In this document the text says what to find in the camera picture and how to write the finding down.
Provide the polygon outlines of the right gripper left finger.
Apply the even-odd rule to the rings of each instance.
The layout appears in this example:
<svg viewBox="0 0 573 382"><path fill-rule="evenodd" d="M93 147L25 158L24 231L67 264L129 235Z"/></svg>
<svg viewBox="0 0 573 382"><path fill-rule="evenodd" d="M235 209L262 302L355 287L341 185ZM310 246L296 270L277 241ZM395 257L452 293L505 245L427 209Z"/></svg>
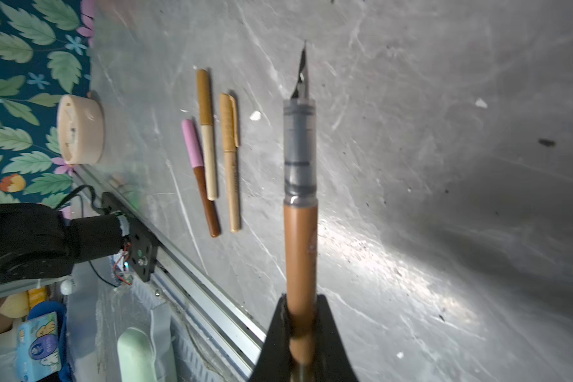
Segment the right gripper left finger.
<svg viewBox="0 0 573 382"><path fill-rule="evenodd" d="M283 294L275 307L258 361L248 382L288 382L291 380L291 318L287 296Z"/></svg>

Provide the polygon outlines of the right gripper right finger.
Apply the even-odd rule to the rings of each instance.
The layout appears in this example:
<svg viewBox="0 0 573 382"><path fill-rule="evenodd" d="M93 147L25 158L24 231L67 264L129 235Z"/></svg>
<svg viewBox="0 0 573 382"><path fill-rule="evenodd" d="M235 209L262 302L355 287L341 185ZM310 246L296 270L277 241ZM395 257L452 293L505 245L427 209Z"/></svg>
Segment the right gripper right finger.
<svg viewBox="0 0 573 382"><path fill-rule="evenodd" d="M347 357L329 302L319 294L315 319L315 380L320 382L358 382Z"/></svg>

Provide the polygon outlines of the brown fountain pen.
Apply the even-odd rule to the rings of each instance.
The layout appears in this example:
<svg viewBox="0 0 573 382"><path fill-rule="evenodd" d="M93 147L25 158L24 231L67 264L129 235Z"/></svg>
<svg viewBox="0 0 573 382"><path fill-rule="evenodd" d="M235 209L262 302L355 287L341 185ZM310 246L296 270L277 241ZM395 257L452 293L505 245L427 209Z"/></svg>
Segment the brown fountain pen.
<svg viewBox="0 0 573 382"><path fill-rule="evenodd" d="M283 102L286 305L291 319L291 380L315 380L318 200L315 102L309 97L307 50L294 92Z"/></svg>

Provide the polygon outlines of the beige pen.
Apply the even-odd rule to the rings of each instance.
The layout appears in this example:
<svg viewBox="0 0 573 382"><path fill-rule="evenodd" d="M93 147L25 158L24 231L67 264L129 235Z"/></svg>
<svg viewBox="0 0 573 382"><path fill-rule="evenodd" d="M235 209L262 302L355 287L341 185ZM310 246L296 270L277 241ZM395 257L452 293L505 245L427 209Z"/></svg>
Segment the beige pen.
<svg viewBox="0 0 573 382"><path fill-rule="evenodd" d="M240 138L237 101L233 95L221 93L220 113L229 225L231 232L239 232L241 223L237 149L240 146Z"/></svg>

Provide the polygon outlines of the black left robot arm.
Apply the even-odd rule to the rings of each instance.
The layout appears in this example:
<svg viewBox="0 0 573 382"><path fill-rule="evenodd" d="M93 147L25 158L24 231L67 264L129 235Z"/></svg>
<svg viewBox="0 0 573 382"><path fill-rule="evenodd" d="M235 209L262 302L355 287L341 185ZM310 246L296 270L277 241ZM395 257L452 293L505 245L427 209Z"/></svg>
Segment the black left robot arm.
<svg viewBox="0 0 573 382"><path fill-rule="evenodd" d="M0 284L69 275L76 264L117 254L130 233L122 215L68 221L45 205L0 204Z"/></svg>

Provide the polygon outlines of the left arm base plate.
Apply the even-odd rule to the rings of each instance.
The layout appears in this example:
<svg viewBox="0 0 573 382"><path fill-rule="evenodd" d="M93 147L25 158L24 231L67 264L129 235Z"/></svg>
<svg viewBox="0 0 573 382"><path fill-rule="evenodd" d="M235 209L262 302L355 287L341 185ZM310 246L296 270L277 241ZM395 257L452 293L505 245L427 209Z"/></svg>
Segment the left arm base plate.
<svg viewBox="0 0 573 382"><path fill-rule="evenodd" d="M117 279L131 285L133 275L143 283L151 280L154 272L160 242L134 212L114 194L104 192L101 197L102 207L107 213L116 214L124 235L124 246L119 252L115 269Z"/></svg>

